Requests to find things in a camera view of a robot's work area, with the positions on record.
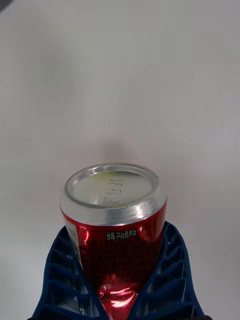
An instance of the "aluminum can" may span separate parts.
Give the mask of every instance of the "aluminum can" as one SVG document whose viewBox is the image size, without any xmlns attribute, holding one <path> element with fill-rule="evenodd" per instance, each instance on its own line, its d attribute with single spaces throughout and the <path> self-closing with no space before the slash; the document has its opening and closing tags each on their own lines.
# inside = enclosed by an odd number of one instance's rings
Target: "aluminum can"
<svg viewBox="0 0 240 320">
<path fill-rule="evenodd" d="M 166 204 L 158 176 L 136 164 L 90 166 L 64 185 L 69 237 L 109 319 L 127 319 L 160 258 Z"/>
</svg>

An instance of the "red can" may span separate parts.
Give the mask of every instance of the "red can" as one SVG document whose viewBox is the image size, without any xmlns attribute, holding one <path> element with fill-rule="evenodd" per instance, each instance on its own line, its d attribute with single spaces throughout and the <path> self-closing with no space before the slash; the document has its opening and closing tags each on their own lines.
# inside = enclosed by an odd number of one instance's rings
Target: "red can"
<svg viewBox="0 0 240 320">
<path fill-rule="evenodd" d="M 127 319 L 159 260 L 166 204 L 156 174 L 135 164 L 98 164 L 65 183 L 65 225 L 109 319 Z"/>
</svg>

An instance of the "red metallic label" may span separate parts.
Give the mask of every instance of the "red metallic label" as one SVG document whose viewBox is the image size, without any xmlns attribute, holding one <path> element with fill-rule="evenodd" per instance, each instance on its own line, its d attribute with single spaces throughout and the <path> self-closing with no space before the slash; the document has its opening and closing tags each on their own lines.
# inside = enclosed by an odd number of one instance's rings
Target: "red metallic label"
<svg viewBox="0 0 240 320">
<path fill-rule="evenodd" d="M 110 320 L 127 319 L 159 260 L 166 204 L 151 217 L 122 226 L 86 225 L 63 213 L 76 227 L 83 271 Z"/>
</svg>

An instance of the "white wall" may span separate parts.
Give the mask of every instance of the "white wall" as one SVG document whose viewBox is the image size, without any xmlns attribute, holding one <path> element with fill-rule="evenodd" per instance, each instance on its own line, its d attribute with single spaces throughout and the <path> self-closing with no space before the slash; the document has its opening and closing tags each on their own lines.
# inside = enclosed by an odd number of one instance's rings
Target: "white wall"
<svg viewBox="0 0 240 320">
<path fill-rule="evenodd" d="M 0 14 L 3 320 L 39 301 L 64 181 L 105 161 L 159 174 L 200 305 L 239 318 L 239 12 L 227 0 L 19 0 Z"/>
</svg>

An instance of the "silver can rim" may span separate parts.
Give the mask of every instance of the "silver can rim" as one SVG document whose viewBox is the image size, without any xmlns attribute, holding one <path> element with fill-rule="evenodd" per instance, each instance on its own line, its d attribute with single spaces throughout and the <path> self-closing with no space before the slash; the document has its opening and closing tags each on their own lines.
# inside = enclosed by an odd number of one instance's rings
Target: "silver can rim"
<svg viewBox="0 0 240 320">
<path fill-rule="evenodd" d="M 146 178 L 152 190 L 144 197 L 127 205 L 107 207 L 85 203 L 72 194 L 73 185 L 88 176 L 110 171 L 127 171 Z M 73 174 L 64 184 L 60 208 L 70 219 L 90 226 L 124 226 L 145 220 L 158 212 L 166 203 L 167 195 L 160 187 L 159 177 L 150 169 L 132 163 L 101 163 L 84 168 Z"/>
</svg>

